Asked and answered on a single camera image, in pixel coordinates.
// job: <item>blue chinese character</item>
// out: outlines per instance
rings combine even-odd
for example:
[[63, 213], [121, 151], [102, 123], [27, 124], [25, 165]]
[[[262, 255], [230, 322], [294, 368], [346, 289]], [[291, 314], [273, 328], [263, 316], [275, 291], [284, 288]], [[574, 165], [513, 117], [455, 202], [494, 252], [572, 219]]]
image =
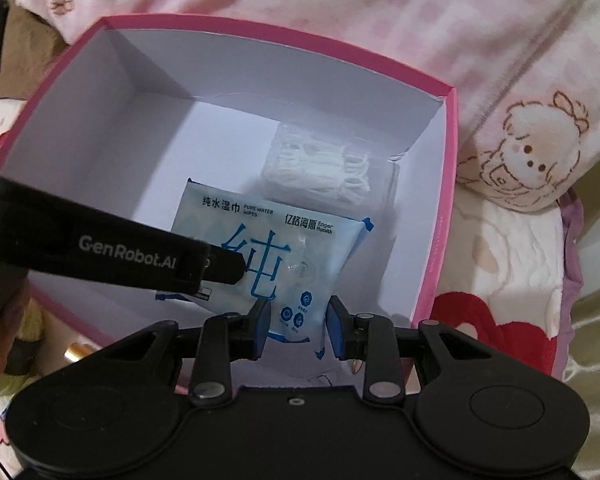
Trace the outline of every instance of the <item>blue chinese character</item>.
[[[222, 244], [223, 249], [229, 249], [230, 251], [237, 252], [241, 248], [243, 248], [248, 242], [244, 238], [237, 245], [232, 246], [231, 243], [235, 240], [235, 238], [246, 229], [247, 227], [244, 224], [240, 224], [234, 235], [229, 238], [225, 243]], [[265, 272], [265, 268], [267, 265], [267, 259], [269, 257], [270, 250], [277, 249], [279, 251], [285, 251], [287, 253], [291, 252], [291, 248], [288, 245], [278, 246], [273, 244], [273, 237], [275, 236], [275, 232], [269, 231], [269, 237], [266, 242], [261, 240], [256, 240], [251, 238], [251, 243], [255, 245], [264, 246], [264, 250], [262, 251], [262, 256], [260, 257], [260, 265], [257, 268], [251, 267], [253, 263], [253, 257], [258, 252], [256, 249], [251, 248], [249, 252], [249, 258], [247, 260], [247, 271], [246, 272], [255, 272], [256, 278], [253, 280], [253, 286], [251, 287], [251, 295], [254, 298], [265, 298], [266, 300], [274, 300], [276, 298], [276, 289], [277, 286], [273, 287], [273, 290], [270, 294], [264, 296], [258, 293], [258, 284], [260, 283], [260, 279], [263, 276], [267, 276], [270, 282], [275, 281], [276, 276], [278, 275], [278, 269], [280, 268], [280, 263], [282, 263], [282, 258], [280, 256], [276, 257], [276, 263], [274, 264], [273, 270], [269, 273]]]
[[237, 237], [237, 235], [239, 235], [246, 228], [247, 226], [241, 223], [240, 227], [238, 227], [238, 230], [234, 233], [234, 235], [231, 238], [229, 238], [224, 244], [222, 244], [221, 247], [223, 249], [229, 249], [230, 251], [237, 253], [241, 248], [243, 248], [247, 244], [247, 240], [243, 238], [242, 241], [234, 247], [231, 247], [230, 243], [233, 242], [234, 238]]
[[267, 276], [269, 278], [270, 282], [273, 282], [276, 279], [276, 276], [278, 275], [278, 269], [280, 268], [280, 263], [282, 263], [282, 258], [280, 256], [277, 256], [276, 264], [273, 267], [273, 271], [270, 274], [267, 274], [264, 271], [264, 269], [267, 264], [267, 258], [269, 257], [269, 251], [272, 249], [278, 249], [280, 251], [285, 251], [287, 253], [291, 252], [291, 247], [289, 247], [288, 245], [279, 246], [279, 245], [273, 244], [273, 237], [275, 235], [276, 235], [275, 232], [270, 230], [269, 238], [267, 239], [266, 242], [263, 242], [260, 240], [255, 240], [254, 238], [251, 239], [252, 244], [264, 246], [264, 250], [262, 251], [262, 257], [260, 258], [260, 266], [257, 269], [251, 268], [251, 262], [253, 261], [253, 257], [256, 254], [256, 249], [253, 249], [253, 248], [251, 249], [251, 251], [249, 252], [249, 259], [247, 260], [247, 272], [255, 272], [256, 273], [256, 279], [253, 280], [253, 286], [251, 287], [251, 295], [254, 298], [265, 298], [266, 300], [274, 300], [276, 298], [277, 286], [273, 287], [273, 290], [271, 291], [271, 293], [268, 296], [263, 296], [261, 294], [258, 294], [256, 291], [258, 288], [258, 284], [260, 283], [260, 278], [262, 276]]

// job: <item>gold object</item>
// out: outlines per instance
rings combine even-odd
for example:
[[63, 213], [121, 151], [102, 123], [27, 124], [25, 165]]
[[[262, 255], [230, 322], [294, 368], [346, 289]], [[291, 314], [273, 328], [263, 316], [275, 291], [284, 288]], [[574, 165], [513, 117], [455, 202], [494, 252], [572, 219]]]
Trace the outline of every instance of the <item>gold object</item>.
[[64, 358], [71, 363], [77, 363], [80, 359], [84, 359], [95, 351], [96, 349], [91, 345], [71, 343], [64, 353]]

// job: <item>box rim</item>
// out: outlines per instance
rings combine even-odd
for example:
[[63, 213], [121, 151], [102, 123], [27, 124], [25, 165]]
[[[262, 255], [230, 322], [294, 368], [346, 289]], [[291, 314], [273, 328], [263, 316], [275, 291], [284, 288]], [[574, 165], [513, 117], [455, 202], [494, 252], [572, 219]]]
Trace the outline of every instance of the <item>box rim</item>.
[[[436, 296], [440, 273], [442, 272], [453, 207], [458, 152], [458, 96], [453, 86], [397, 60], [353, 44], [279, 25], [198, 14], [122, 14], [107, 16], [97, 20], [76, 43], [69, 46], [59, 56], [54, 65], [48, 70], [40, 86], [23, 106], [11, 130], [4, 135], [4, 143], [0, 149], [0, 170], [15, 140], [22, 132], [35, 108], [46, 95], [46, 92], [91, 38], [103, 29], [191, 30], [269, 41], [349, 62], [401, 81], [432, 96], [442, 98], [445, 101], [446, 121], [440, 196], [427, 264], [422, 275], [416, 307], [411, 316], [412, 326], [417, 326], [421, 320], [429, 316]], [[91, 326], [81, 318], [77, 319], [75, 314], [69, 312], [35, 287], [33, 287], [33, 295], [41, 304], [48, 306], [59, 319], [81, 334], [99, 344], [111, 342], [110, 338], [105, 336], [99, 329]]]

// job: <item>purple fabric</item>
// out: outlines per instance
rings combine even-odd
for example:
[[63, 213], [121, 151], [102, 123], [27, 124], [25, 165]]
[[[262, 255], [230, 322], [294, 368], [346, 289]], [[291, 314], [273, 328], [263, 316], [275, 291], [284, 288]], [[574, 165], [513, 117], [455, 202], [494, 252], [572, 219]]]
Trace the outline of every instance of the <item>purple fabric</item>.
[[573, 189], [561, 196], [558, 203], [564, 229], [564, 278], [562, 280], [562, 303], [560, 304], [560, 330], [557, 336], [552, 376], [562, 380], [569, 355], [569, 343], [573, 340], [571, 307], [576, 301], [583, 283], [576, 238], [582, 232], [584, 210], [582, 202]]

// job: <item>pink blanket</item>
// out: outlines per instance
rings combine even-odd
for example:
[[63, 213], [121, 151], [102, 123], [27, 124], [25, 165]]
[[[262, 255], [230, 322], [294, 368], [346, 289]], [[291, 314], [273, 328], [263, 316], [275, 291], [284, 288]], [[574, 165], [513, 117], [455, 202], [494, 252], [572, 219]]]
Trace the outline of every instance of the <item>pink blanket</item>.
[[600, 0], [17, 0], [73, 43], [98, 17], [198, 12], [380, 52], [458, 88], [458, 181], [545, 208], [600, 159]]

